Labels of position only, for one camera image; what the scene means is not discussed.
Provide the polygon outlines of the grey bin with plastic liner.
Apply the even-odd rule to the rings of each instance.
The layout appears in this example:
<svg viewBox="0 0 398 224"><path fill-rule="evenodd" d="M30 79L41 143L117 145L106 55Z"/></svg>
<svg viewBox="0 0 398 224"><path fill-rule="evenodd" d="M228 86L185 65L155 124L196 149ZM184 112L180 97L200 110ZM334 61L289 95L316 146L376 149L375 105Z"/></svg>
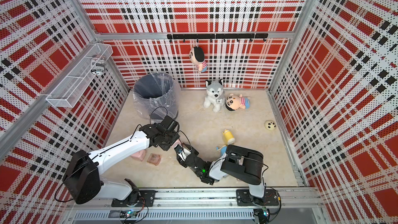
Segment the grey bin with plastic liner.
<svg viewBox="0 0 398 224"><path fill-rule="evenodd" d="M137 113L146 119L162 120L165 115L178 117L180 84L167 73L141 77L134 85L132 96Z"/></svg>

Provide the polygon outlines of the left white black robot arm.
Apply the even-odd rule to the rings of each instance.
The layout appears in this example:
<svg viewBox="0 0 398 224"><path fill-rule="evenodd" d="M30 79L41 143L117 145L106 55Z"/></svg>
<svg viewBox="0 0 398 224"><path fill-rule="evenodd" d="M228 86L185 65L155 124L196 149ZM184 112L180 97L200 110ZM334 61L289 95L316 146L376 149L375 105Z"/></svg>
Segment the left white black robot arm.
<svg viewBox="0 0 398 224"><path fill-rule="evenodd" d="M149 147L169 150L179 139L178 122L165 116L160 123L138 125L127 138L92 152L83 150L73 154L62 179L63 184L76 204L85 204L93 199L110 198L126 205L137 203L140 191L129 179L122 182L104 177L108 169L125 158Z"/></svg>

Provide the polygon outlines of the translucent pink sharpener tray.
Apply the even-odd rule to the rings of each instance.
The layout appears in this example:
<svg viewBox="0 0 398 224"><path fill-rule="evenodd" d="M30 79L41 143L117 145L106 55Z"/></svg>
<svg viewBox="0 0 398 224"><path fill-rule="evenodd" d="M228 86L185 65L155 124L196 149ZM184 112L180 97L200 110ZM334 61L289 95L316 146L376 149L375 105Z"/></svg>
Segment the translucent pink sharpener tray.
<svg viewBox="0 0 398 224"><path fill-rule="evenodd" d="M153 164L154 166L158 166L161 162L161 155L151 153L147 162Z"/></svg>

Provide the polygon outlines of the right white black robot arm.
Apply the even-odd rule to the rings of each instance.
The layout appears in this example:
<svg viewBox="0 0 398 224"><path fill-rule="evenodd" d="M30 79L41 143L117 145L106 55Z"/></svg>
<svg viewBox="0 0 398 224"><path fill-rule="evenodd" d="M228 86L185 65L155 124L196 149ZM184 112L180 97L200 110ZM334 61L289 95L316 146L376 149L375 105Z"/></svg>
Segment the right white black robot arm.
<svg viewBox="0 0 398 224"><path fill-rule="evenodd" d="M204 161L199 152L185 143L174 148L177 161L190 168L201 182L213 185L226 176L232 176L248 184L248 190L237 190L238 206L279 206L280 196L274 189L267 189L263 172L263 154L259 151L229 145L225 153L216 161Z"/></svg>

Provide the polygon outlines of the pink sharpener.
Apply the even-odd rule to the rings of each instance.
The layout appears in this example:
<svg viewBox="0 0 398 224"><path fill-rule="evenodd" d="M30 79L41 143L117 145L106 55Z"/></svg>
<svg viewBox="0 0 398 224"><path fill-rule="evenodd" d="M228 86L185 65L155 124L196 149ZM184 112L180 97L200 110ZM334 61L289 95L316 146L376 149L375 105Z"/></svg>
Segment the pink sharpener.
<svg viewBox="0 0 398 224"><path fill-rule="evenodd" d="M144 160L145 156L146 156L145 149L130 155L131 158L133 158L136 161L140 161L140 162L142 162Z"/></svg>
<svg viewBox="0 0 398 224"><path fill-rule="evenodd" d="M182 143L181 143L180 139L178 139L178 140L172 145L173 149L175 149L177 146L182 146Z"/></svg>

